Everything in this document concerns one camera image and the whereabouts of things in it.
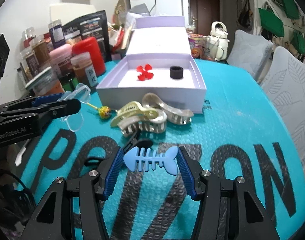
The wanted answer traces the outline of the blue fishbone hair clip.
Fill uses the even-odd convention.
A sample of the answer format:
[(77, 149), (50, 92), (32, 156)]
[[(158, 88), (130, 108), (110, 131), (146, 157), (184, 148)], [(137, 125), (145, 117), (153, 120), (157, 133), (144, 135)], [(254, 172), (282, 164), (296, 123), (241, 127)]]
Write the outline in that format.
[(164, 168), (168, 174), (176, 176), (178, 174), (177, 154), (177, 146), (171, 146), (164, 153), (159, 153), (151, 148), (145, 149), (136, 146), (124, 155), (123, 160), (125, 166), (131, 172), (154, 171), (159, 167)]

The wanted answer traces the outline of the clear plastic hair clip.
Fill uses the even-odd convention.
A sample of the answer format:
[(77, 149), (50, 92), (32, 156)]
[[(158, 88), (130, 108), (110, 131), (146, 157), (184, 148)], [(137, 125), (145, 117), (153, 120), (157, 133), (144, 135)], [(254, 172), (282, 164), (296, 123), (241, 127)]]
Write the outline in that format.
[(84, 118), (80, 110), (82, 104), (89, 103), (90, 99), (91, 89), (83, 83), (78, 83), (74, 91), (64, 92), (57, 100), (65, 106), (65, 114), (61, 117), (61, 121), (67, 124), (70, 131), (76, 132), (81, 129)]

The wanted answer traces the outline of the black long hair clip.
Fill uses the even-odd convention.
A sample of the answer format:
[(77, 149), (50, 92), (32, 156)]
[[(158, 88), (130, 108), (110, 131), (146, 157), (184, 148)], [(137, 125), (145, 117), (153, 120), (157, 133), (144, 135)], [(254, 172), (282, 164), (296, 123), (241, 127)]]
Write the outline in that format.
[[(153, 141), (151, 139), (147, 139), (142, 137), (142, 131), (139, 129), (137, 130), (128, 140), (128, 142), (124, 145), (123, 151), (124, 154), (126, 154), (129, 150), (131, 150), (134, 147), (139, 147), (139, 148), (151, 148), (153, 145)], [(96, 166), (98, 167), (99, 164), (104, 161), (106, 158), (104, 157), (88, 157), (84, 161), (84, 166), (85, 167), (90, 167), (90, 166)]]

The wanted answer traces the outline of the yellow lollipop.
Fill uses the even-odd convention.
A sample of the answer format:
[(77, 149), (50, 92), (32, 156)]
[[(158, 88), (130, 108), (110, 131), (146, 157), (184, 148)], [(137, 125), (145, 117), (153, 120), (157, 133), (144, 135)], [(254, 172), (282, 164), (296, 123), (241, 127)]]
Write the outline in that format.
[(108, 106), (96, 107), (90, 103), (87, 103), (87, 105), (95, 109), (101, 119), (104, 120), (109, 119), (111, 117), (111, 109)]

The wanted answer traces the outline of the beige marbled wave clip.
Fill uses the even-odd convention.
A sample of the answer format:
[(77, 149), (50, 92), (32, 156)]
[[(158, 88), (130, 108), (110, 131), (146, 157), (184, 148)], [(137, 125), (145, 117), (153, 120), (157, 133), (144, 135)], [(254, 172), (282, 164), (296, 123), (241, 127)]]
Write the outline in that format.
[(116, 111), (111, 127), (118, 127), (125, 137), (141, 130), (161, 134), (167, 122), (175, 125), (188, 125), (194, 113), (190, 109), (179, 109), (167, 105), (154, 93), (147, 93), (142, 102), (131, 101)]

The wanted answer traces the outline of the cream claw hair clip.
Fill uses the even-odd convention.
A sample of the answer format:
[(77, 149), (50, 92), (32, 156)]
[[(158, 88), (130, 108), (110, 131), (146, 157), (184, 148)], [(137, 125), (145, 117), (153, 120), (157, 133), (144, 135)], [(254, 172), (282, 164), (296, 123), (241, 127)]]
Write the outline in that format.
[(158, 112), (154, 108), (143, 107), (138, 101), (131, 101), (119, 110), (116, 110), (116, 116), (111, 120), (110, 126), (117, 127), (119, 122), (135, 115), (154, 119), (158, 117)]

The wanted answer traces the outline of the red flower hair clip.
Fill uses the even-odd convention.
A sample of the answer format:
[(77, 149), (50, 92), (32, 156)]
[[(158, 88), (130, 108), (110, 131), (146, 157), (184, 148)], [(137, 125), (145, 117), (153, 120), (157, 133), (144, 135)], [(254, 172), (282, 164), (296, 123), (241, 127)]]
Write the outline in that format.
[(146, 81), (146, 80), (151, 80), (153, 78), (153, 73), (150, 71), (153, 70), (152, 66), (149, 64), (146, 64), (144, 67), (143, 66), (138, 66), (136, 68), (136, 71), (139, 73), (138, 80), (139, 81)]

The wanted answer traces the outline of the pink lidded jar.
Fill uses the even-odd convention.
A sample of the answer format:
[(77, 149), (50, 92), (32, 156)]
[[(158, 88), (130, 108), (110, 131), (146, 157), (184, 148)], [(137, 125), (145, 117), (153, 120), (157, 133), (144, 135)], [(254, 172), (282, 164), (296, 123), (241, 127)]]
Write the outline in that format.
[(73, 72), (73, 66), (71, 64), (72, 46), (70, 44), (64, 44), (52, 50), (49, 55), (51, 66), (59, 79)]

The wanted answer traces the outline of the brown spice jar clear lid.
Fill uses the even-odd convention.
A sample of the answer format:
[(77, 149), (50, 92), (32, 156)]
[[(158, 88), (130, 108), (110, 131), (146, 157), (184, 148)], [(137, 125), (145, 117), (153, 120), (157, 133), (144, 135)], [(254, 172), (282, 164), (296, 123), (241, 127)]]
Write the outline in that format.
[(90, 53), (84, 52), (72, 57), (71, 64), (77, 80), (95, 91), (98, 80)]

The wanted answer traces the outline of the teal bubble mailer mat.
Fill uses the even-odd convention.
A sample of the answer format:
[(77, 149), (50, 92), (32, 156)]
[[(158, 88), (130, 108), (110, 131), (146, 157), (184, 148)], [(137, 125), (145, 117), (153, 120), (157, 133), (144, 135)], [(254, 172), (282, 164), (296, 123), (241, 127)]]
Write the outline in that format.
[(145, 91), (156, 118), (109, 121), (78, 92), (76, 114), (53, 120), (29, 151), (22, 178), (37, 199), (22, 239), (289, 239), (305, 222), (298, 149), (305, 119), (289, 128), (301, 96), (288, 64), (262, 85), (227, 64), (197, 61), (201, 112), (166, 116), (165, 95)]

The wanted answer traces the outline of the purple label jar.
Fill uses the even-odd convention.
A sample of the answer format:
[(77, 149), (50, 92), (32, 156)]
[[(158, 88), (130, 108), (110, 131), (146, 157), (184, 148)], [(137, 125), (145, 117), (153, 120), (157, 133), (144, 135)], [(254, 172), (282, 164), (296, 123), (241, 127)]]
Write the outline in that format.
[(55, 20), (51, 22), (48, 25), (48, 29), (50, 32), (53, 49), (57, 49), (66, 43), (61, 20)]

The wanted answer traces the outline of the red cylindrical canister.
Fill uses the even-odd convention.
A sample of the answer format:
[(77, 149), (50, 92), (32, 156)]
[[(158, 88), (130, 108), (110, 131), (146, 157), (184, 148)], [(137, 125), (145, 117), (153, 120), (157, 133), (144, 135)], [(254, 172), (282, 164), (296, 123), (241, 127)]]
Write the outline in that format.
[(95, 69), (96, 76), (99, 77), (105, 73), (105, 62), (95, 37), (88, 37), (82, 41), (77, 42), (72, 47), (73, 55), (89, 52), (91, 60)]

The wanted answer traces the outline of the black snack pouch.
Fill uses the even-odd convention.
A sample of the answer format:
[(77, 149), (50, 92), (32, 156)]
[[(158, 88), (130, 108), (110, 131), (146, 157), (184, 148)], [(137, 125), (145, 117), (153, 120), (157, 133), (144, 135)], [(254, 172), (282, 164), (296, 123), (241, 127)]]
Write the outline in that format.
[(106, 11), (101, 10), (80, 16), (63, 26), (66, 43), (74, 45), (88, 37), (97, 40), (105, 62), (111, 61), (108, 21)]

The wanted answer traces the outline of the lavender open gift box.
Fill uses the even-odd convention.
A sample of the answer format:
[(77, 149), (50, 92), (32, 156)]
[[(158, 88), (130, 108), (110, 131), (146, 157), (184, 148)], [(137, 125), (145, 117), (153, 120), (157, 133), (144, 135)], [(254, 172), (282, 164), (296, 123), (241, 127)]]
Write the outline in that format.
[[(139, 81), (138, 66), (152, 66), (153, 78)], [(118, 110), (154, 93), (166, 104), (202, 113), (206, 85), (191, 56), (182, 16), (136, 19), (127, 53), (97, 85), (102, 105)]]

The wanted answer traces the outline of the instant noodle cup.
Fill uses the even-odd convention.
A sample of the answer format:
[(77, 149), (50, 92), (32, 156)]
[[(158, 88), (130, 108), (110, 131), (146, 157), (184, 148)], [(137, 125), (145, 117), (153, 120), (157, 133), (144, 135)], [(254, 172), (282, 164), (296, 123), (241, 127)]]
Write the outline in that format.
[(188, 34), (190, 51), (193, 58), (203, 60), (206, 59), (206, 54), (204, 52), (206, 38), (206, 36), (200, 34)]

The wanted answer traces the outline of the grey leaf cushion near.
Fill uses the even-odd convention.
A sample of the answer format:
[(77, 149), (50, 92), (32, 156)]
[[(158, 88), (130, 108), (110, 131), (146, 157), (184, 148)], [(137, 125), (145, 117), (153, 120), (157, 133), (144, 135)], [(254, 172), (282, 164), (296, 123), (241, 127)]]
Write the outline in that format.
[(260, 86), (283, 119), (305, 167), (305, 64), (277, 47)]

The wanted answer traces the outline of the grey leaf cushion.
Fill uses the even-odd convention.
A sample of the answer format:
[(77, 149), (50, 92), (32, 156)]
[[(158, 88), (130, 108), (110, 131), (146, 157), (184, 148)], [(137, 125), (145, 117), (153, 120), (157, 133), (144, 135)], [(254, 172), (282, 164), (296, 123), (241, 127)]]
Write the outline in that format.
[(252, 35), (243, 30), (235, 32), (232, 50), (227, 58), (231, 66), (247, 71), (256, 81), (271, 55), (273, 43), (261, 35)]
[(277, 47), (260, 86), (283, 119), (305, 167), (305, 64)]

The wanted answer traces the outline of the white cream kettle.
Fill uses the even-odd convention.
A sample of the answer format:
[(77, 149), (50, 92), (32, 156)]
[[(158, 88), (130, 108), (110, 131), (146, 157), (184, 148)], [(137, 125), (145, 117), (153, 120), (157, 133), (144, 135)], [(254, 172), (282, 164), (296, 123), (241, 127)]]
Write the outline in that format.
[(215, 21), (212, 23), (209, 35), (209, 55), (216, 61), (223, 61), (227, 58), (228, 32), (224, 23)]

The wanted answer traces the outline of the grey leaf cushion far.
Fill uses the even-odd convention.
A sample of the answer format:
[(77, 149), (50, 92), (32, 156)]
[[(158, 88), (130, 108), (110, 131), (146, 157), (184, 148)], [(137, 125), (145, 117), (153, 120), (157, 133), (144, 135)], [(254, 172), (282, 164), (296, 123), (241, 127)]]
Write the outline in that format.
[(247, 71), (256, 81), (271, 55), (273, 43), (261, 35), (252, 35), (243, 30), (235, 32), (232, 50), (227, 58), (231, 66)]

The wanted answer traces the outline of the white refrigerator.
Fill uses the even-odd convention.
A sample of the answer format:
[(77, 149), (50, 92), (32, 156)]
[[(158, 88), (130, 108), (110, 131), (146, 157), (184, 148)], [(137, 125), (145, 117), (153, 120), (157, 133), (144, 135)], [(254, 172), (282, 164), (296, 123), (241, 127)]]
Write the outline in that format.
[(130, 6), (145, 4), (152, 16), (183, 16), (184, 25), (189, 24), (188, 0), (130, 0)]

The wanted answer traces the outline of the green tote bag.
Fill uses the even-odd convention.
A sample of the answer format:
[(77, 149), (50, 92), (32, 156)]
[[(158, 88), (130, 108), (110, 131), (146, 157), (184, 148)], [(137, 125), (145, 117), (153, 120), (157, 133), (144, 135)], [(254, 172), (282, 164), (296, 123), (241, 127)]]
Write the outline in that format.
[(261, 35), (267, 40), (275, 37), (284, 37), (284, 25), (282, 20), (277, 17), (271, 6), (265, 2), (263, 8), (259, 8)]

